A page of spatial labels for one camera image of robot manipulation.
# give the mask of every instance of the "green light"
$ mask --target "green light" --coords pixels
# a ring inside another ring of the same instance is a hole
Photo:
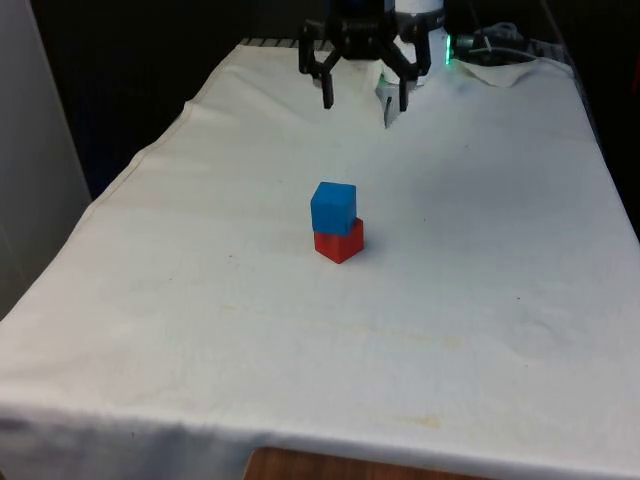
[[[445,59],[446,65],[449,65],[451,63],[452,53],[453,52],[451,52],[451,35],[447,35],[447,56]]]

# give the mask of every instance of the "cube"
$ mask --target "cube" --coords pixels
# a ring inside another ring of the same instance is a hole
[[[346,237],[318,232],[313,236],[318,253],[342,263],[364,249],[364,222],[356,218],[351,233]]]
[[[311,199],[313,231],[343,237],[356,221],[356,187],[322,182]]]

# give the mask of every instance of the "white wall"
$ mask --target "white wall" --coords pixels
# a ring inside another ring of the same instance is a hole
[[[0,319],[89,194],[28,0],[0,0]]]

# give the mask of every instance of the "white cylinder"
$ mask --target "white cylinder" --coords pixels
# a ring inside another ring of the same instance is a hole
[[[420,14],[429,13],[444,8],[444,0],[396,0],[397,13]],[[398,36],[395,44],[411,63],[416,61],[416,49],[410,43],[404,43]],[[444,28],[429,32],[429,46],[431,49],[431,68],[424,77],[418,78],[418,85],[424,85],[429,76],[440,70],[447,61],[447,32]],[[400,83],[398,76],[389,68],[383,66],[384,79],[393,84]]]
[[[444,7],[444,0],[396,0],[398,13],[427,13]]]

